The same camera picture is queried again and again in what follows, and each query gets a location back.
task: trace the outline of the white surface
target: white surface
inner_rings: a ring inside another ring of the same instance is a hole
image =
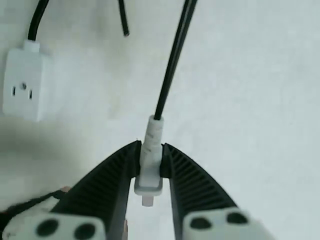
[[[1,0],[0,1],[0,17],[2,17],[3,14],[5,13],[6,6],[7,6],[7,0]]]
[[[228,223],[230,213],[239,213],[248,220],[246,224]],[[211,227],[196,229],[191,227],[193,219],[204,218]],[[183,240],[275,240],[263,224],[256,221],[249,213],[237,207],[196,211],[185,216],[183,220]]]
[[[39,53],[40,44],[25,40],[23,48],[13,48],[7,54],[4,81],[3,105],[5,115],[21,117],[25,120],[38,122],[42,117],[48,101],[46,82],[50,61],[47,56]]]
[[[0,118],[2,207],[71,185],[143,139],[183,1],[125,2],[128,38],[116,0],[50,1],[38,40],[56,62],[58,114],[39,124]],[[0,71],[36,5],[8,1]],[[201,164],[276,239],[319,234],[319,11],[314,0],[200,0],[165,106],[163,141]],[[153,208],[132,189],[129,239],[174,238],[164,183]]]

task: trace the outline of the screw hole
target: screw hole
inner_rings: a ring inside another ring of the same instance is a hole
[[[74,232],[74,237],[77,240],[88,240],[91,239],[96,233],[95,225],[91,223],[85,223],[78,226]]]
[[[190,223],[190,227],[193,229],[209,229],[212,224],[204,217],[195,217]]]
[[[21,88],[22,90],[26,90],[26,89],[27,89],[27,84],[24,83],[24,82],[21,83],[20,88]]]
[[[43,221],[36,229],[36,233],[40,237],[48,237],[55,233],[59,223],[56,219],[48,219]]]
[[[229,224],[247,224],[248,223],[248,219],[239,212],[229,213],[226,218],[226,221]]]

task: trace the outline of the outlet holes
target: outlet holes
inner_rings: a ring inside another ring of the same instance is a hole
[[[24,82],[21,83],[20,88],[21,88],[22,90],[26,90],[26,89],[27,89],[27,84],[25,84]]]

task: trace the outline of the power cord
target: power cord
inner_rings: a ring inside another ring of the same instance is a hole
[[[184,45],[191,18],[194,14],[197,0],[186,0],[183,6],[180,22],[176,30],[170,58],[166,67],[162,89],[156,106],[154,120],[160,120],[169,94],[170,86],[174,78],[178,60]]]
[[[48,3],[49,3],[49,0],[39,0],[30,23],[28,40],[36,41],[40,21],[42,16],[45,13]]]
[[[130,33],[129,33],[129,28],[128,28],[128,21],[127,21],[127,16],[126,16],[126,8],[125,8],[124,0],[119,0],[119,12],[120,12],[120,17],[121,17],[123,35],[125,37],[128,37]]]

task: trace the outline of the ribbed rubber pad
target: ribbed rubber pad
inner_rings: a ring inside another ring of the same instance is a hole
[[[160,174],[170,179],[176,240],[182,239],[182,223],[188,213],[237,206],[205,170],[169,144],[163,146]]]
[[[121,239],[131,178],[139,172],[141,142],[135,141],[104,160],[53,208],[54,213],[98,217],[107,238]]]

